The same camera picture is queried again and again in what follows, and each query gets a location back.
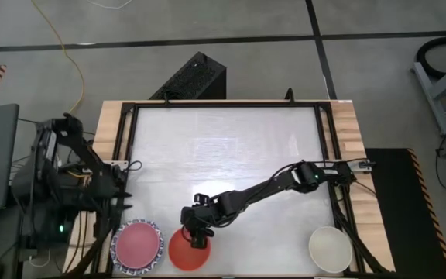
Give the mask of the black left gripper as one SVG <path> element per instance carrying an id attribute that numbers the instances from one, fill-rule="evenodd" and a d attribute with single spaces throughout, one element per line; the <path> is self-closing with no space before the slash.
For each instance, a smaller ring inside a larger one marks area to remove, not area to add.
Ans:
<path id="1" fill-rule="evenodd" d="M 101 168 L 99 177 L 100 217 L 119 217 L 132 205 L 123 205 L 124 198 L 132 197 L 125 192 L 125 172 L 120 168 Z"/>

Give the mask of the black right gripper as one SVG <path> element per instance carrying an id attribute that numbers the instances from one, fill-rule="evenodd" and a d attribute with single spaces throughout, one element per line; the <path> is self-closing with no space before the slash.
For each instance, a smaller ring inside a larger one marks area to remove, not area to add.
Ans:
<path id="1" fill-rule="evenodd" d="M 219 196 L 210 198 L 204 194 L 195 194 L 192 206 L 181 209 L 180 224 L 191 232 L 203 229 L 203 232 L 191 234 L 190 246 L 194 249 L 205 248 L 205 235 L 214 236 L 210 227 L 223 228 L 231 222 L 231 214 L 225 213 L 218 203 Z"/>

